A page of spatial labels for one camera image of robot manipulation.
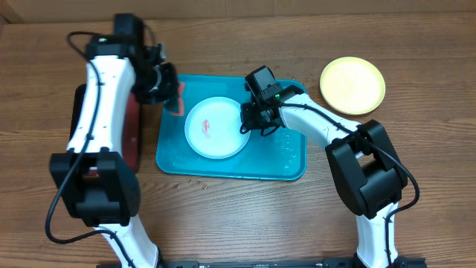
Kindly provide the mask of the green and orange sponge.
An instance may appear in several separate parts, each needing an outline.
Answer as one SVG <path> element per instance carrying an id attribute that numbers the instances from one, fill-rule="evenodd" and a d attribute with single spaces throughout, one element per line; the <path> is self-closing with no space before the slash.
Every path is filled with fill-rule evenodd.
<path id="1" fill-rule="evenodd" d="M 181 117 L 184 115 L 184 101 L 183 101 L 183 92 L 185 84 L 183 82 L 178 83 L 177 95 L 171 99 L 164 102 L 164 108 L 172 115 Z"/>

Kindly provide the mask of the light blue plastic plate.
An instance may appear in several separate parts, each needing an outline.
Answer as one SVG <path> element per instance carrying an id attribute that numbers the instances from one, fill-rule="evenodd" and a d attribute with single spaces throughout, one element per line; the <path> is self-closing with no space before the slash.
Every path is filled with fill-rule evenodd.
<path id="1" fill-rule="evenodd" d="M 184 125 L 187 143 L 199 155 L 226 159 L 248 143 L 251 133 L 240 132 L 240 104 L 231 98 L 212 97 L 196 104 Z"/>

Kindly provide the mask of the yellow-green plastic plate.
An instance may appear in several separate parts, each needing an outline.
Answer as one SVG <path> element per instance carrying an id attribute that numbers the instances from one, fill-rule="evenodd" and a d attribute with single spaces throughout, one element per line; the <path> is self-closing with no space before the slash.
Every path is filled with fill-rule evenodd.
<path id="1" fill-rule="evenodd" d="M 372 63 L 358 57 L 340 57 L 324 68 L 320 90 L 333 109 L 347 115 L 363 115 L 382 103 L 386 85 Z"/>

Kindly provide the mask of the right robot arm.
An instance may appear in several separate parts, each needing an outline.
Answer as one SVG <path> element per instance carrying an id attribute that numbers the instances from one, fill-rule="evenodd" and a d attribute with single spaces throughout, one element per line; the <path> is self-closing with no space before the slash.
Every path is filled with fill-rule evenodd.
<path id="1" fill-rule="evenodd" d="M 394 217 L 407 174 L 377 121 L 349 121 L 316 104 L 301 88 L 283 86 L 261 66 L 245 77 L 251 100 L 241 106 L 240 132 L 263 136 L 283 127 L 325 150 L 341 201 L 356 215 L 355 267 L 404 267 L 394 242 Z"/>

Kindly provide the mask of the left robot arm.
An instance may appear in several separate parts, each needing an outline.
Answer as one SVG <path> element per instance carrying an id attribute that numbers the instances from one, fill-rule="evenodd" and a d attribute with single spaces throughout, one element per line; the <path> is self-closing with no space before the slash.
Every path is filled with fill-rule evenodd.
<path id="1" fill-rule="evenodd" d="M 75 92 L 68 145 L 49 164 L 54 202 L 63 202 L 90 235 L 103 236 L 119 267 L 162 267 L 160 250 L 138 216 L 141 107 L 162 103 L 183 115 L 184 84 L 164 46 L 146 44 L 154 34 L 134 14 L 116 14 L 111 34 L 90 38 L 80 51 L 87 81 Z"/>

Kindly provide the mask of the teal plastic serving tray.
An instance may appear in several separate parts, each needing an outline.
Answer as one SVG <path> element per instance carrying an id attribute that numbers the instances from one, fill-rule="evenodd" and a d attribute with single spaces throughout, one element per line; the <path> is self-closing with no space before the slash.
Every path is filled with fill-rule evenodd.
<path id="1" fill-rule="evenodd" d="M 184 83 L 185 115 L 207 98 L 225 97 L 238 103 L 251 100 L 243 77 L 180 74 L 178 79 Z M 238 154 L 226 159 L 209 159 L 200 156 L 187 143 L 185 121 L 184 115 L 174 116 L 167 110 L 162 113 L 155 161 L 166 173 L 294 181 L 305 172 L 307 139 L 296 131 L 280 128 L 262 137 L 258 130 L 252 130 L 250 139 Z"/>

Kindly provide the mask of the black and red tray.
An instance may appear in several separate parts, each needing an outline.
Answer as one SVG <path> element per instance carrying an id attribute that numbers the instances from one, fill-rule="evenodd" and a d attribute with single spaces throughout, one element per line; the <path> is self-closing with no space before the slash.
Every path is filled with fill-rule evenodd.
<path id="1" fill-rule="evenodd" d="M 72 140 L 77 128 L 85 93 L 86 84 L 79 85 L 75 90 L 69 140 Z M 135 95 L 130 93 L 123 122 L 122 153 L 125 163 L 134 173 L 137 173 L 139 170 L 141 157 L 141 112 L 141 104 L 137 102 Z"/>

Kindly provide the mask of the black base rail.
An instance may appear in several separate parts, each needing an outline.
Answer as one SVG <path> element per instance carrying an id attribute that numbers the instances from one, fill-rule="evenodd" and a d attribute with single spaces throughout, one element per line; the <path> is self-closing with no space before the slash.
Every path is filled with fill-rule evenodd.
<path id="1" fill-rule="evenodd" d="M 118 268 L 120 264 L 99 264 L 97 268 Z M 325 258 L 322 261 L 275 261 L 275 262 L 218 262 L 200 263 L 198 261 L 164 262 L 158 267 L 166 268 L 356 268 L 365 267 L 357 257 Z M 398 257 L 394 267 L 427 268 L 424 258 Z"/>

